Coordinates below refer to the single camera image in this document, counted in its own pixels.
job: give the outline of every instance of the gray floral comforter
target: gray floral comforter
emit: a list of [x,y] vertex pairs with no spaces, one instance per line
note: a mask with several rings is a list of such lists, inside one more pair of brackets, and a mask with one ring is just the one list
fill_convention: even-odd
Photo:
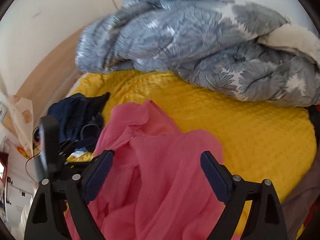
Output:
[[88,26],[76,52],[84,72],[173,71],[183,80],[242,101],[320,104],[318,68],[257,43],[286,24],[276,11],[234,0],[124,0]]

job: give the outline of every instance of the yellow bedspread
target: yellow bedspread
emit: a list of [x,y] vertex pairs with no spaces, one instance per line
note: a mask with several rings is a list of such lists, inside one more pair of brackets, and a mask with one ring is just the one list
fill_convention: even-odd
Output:
[[[182,132],[205,129],[216,136],[223,145],[224,164],[232,174],[255,182],[271,179],[280,201],[308,171],[316,154],[314,129],[303,108],[236,101],[187,84],[171,72],[88,74],[74,93],[94,97],[108,91],[111,97],[102,112],[105,122],[114,106],[151,99]],[[249,209],[247,203],[238,234]]]

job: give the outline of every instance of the wooden headboard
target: wooden headboard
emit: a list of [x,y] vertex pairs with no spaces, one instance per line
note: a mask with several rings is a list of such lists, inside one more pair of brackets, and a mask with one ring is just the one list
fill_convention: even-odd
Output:
[[[35,127],[40,117],[46,115],[50,105],[63,99],[83,74],[75,65],[76,46],[82,30],[72,34],[51,51],[17,92],[17,96],[32,101]],[[9,113],[2,124],[16,135]]]

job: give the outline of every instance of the white wall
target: white wall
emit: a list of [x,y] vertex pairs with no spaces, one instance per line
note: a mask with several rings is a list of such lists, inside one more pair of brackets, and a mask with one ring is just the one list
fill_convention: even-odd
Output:
[[0,22],[0,74],[8,94],[59,43],[113,11],[112,0],[15,0]]

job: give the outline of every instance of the red object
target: red object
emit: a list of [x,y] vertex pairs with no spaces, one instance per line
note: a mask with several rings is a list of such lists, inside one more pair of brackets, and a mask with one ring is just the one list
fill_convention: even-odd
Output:
[[[222,146],[212,134],[182,134],[151,101],[113,108],[95,155],[115,151],[113,166],[89,209],[106,239],[206,239],[223,203],[214,195],[200,155],[211,151],[219,163]],[[73,240],[78,233],[67,214]]]
[[0,152],[0,163],[4,167],[4,172],[1,179],[3,186],[5,185],[5,181],[7,180],[8,158],[9,154]]
[[306,220],[303,223],[303,226],[306,228],[307,225],[310,223],[312,217],[314,216],[314,214],[318,211],[318,209],[320,208],[320,200],[318,199],[309,209],[309,214],[306,218]]

